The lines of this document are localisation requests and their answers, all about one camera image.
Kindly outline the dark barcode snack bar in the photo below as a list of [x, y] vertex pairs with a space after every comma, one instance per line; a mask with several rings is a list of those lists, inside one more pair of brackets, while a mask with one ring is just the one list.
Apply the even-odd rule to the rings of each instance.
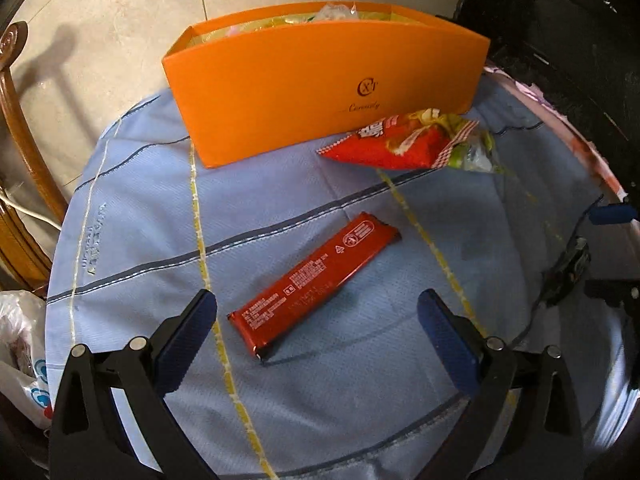
[[573, 236], [551, 269], [544, 272], [538, 301], [547, 308], [560, 304], [582, 279], [591, 262], [583, 236]]

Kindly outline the white plastic bag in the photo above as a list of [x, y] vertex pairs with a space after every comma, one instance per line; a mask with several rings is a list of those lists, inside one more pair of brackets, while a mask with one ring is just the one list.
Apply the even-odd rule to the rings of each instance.
[[37, 428], [51, 427], [52, 401], [44, 351], [46, 304], [27, 290], [0, 297], [1, 393]]

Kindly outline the yellow-green wrapped snack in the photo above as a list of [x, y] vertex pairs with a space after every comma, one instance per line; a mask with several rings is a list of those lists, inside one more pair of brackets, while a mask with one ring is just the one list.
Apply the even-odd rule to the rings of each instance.
[[500, 172], [495, 137], [479, 122], [469, 122], [468, 130], [451, 149], [447, 167], [483, 174]]

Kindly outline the red checkered snack bag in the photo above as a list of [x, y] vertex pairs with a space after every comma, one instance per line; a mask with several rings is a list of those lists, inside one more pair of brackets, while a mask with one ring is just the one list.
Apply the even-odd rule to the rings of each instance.
[[381, 119], [317, 153], [334, 162], [387, 170], [439, 169], [477, 126], [477, 120], [426, 108]]

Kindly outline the red chocolate bar wrapper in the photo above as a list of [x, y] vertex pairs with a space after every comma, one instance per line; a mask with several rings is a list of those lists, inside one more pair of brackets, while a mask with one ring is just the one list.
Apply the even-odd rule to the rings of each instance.
[[400, 239], [394, 226], [363, 212], [242, 308], [227, 315], [248, 351], [267, 359], [274, 345], [388, 245]]

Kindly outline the orange cardboard box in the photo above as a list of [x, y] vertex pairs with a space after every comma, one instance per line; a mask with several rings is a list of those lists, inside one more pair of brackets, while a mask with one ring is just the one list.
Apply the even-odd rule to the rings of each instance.
[[163, 68], [215, 168], [420, 108], [465, 113], [488, 50], [477, 32], [404, 6], [313, 1], [192, 25]]

